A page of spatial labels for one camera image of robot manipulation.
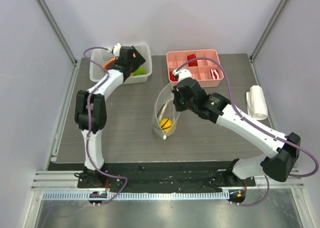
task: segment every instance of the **yellow ball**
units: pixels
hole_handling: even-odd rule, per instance
[[[163,118],[159,125],[164,132],[168,132],[172,126],[172,121],[169,118]]]

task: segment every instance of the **gray floor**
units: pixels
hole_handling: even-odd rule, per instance
[[[219,55],[227,71],[237,106],[247,112],[246,92],[256,84],[246,54]],[[147,82],[119,86],[106,102],[107,124],[103,130],[102,154],[106,162],[203,161],[232,160],[260,155],[261,152],[238,134],[190,111],[182,112],[175,134],[163,141],[151,128],[154,103],[169,83],[165,56],[152,57],[152,75]],[[57,156],[58,163],[83,163],[84,141],[74,121],[75,97],[95,83],[89,78],[89,62],[81,61],[72,94],[63,136]],[[207,88],[226,97],[225,79],[218,87]],[[268,120],[263,123],[269,126]]]
[[[246,203],[260,200],[265,189],[247,191]],[[87,207],[87,201],[43,201],[36,228],[302,228],[290,189],[271,189],[255,207],[226,200],[113,201]],[[58,218],[57,215],[70,217]]]

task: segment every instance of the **white towel roll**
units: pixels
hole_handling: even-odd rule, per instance
[[[264,92],[259,85],[253,85],[246,93],[246,103],[248,115],[255,120],[268,118],[268,108],[264,97]]]

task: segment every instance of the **white basket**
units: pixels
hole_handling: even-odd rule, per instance
[[[143,56],[145,63],[142,65],[146,74],[129,76],[128,79],[123,84],[133,84],[146,82],[148,76],[152,73],[152,61],[151,61],[151,52],[149,46],[146,43],[134,44],[136,50]],[[91,55],[91,60],[97,62],[98,64],[104,65],[106,62],[114,58],[114,54],[105,50],[105,49],[94,49]],[[96,64],[90,63],[90,80],[93,82],[100,81],[106,74],[101,67]]]

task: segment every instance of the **green object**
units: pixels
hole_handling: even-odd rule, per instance
[[[142,67],[142,66],[140,66],[138,69],[136,69],[136,71],[134,72],[134,75],[135,76],[140,76],[140,75],[146,75],[147,74],[147,72],[146,72],[146,70]]]

